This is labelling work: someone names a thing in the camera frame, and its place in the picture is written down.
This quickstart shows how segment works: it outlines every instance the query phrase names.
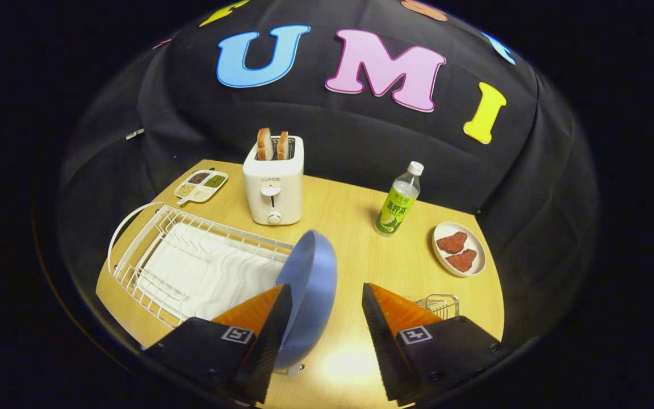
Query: blue bowl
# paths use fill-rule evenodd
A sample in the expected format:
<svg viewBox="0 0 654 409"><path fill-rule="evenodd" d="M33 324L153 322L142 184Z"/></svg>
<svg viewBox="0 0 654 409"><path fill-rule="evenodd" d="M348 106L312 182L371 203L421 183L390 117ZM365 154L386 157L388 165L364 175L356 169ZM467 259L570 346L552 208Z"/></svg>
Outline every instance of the blue bowl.
<svg viewBox="0 0 654 409"><path fill-rule="evenodd" d="M299 239L284 262L276 285L291 287L291 314L275 369L290 368L309 354L327 325L337 290L337 257L315 230Z"/></svg>

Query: white toaster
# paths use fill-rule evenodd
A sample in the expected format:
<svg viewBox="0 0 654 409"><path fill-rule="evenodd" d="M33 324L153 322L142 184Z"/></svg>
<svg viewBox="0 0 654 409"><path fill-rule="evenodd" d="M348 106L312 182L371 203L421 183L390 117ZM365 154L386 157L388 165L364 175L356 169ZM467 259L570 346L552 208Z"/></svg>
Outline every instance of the white toaster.
<svg viewBox="0 0 654 409"><path fill-rule="evenodd" d="M274 151L279 137L272 137ZM301 179L304 175L304 144L288 137L286 160L257 160L258 143L244 161L244 185L251 217L265 225L294 224L301 219Z"/></svg>

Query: seeds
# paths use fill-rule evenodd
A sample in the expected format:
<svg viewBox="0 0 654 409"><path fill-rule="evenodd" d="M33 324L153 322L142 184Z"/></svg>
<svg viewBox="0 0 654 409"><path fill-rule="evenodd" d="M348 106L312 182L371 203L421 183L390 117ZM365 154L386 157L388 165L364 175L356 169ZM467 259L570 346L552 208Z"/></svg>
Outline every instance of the seeds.
<svg viewBox="0 0 654 409"><path fill-rule="evenodd" d="M201 182L203 182L203 179L208 178L209 174L210 173L207 173L207 172L194 174L194 176L191 176L191 178L188 179L188 181L190 183L201 183Z"/></svg>
<svg viewBox="0 0 654 409"><path fill-rule="evenodd" d="M195 186L190 186L190 185L181 185L181 187L178 189L178 196L186 197L190 192L195 189Z"/></svg>
<svg viewBox="0 0 654 409"><path fill-rule="evenodd" d="M205 186L208 186L209 188L217 188L221 185L221 183L223 183L223 181L225 181L225 179L226 178L224 178L220 174L217 174L216 176L213 176L213 178L208 179L208 181L206 181Z"/></svg>

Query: pink letter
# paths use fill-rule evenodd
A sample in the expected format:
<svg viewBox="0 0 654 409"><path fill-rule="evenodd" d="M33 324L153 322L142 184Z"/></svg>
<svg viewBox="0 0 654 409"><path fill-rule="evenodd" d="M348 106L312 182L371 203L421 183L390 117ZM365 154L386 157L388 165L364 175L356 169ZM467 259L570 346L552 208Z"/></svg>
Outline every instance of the pink letter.
<svg viewBox="0 0 654 409"><path fill-rule="evenodd" d="M425 47L411 47L394 60L378 36L361 30L340 30L337 36L345 40L337 75L325 81L336 93L359 94L364 89L358 81L360 66L370 82L373 94L381 97L395 81L403 78L403 86L392 93L392 99L402 106L423 112L433 112L430 97L438 68L446 63L443 55Z"/></svg>

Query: plastic bottle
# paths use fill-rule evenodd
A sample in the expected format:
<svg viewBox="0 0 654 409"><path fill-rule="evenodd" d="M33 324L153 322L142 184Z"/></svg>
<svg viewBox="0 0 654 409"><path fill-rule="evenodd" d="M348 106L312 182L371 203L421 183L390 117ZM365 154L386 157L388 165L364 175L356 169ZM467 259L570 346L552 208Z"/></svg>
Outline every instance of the plastic bottle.
<svg viewBox="0 0 654 409"><path fill-rule="evenodd" d="M405 215L420 194L418 176L422 173L423 165L411 161L408 171L392 182L390 193L375 220L378 235L392 236L403 223Z"/></svg>

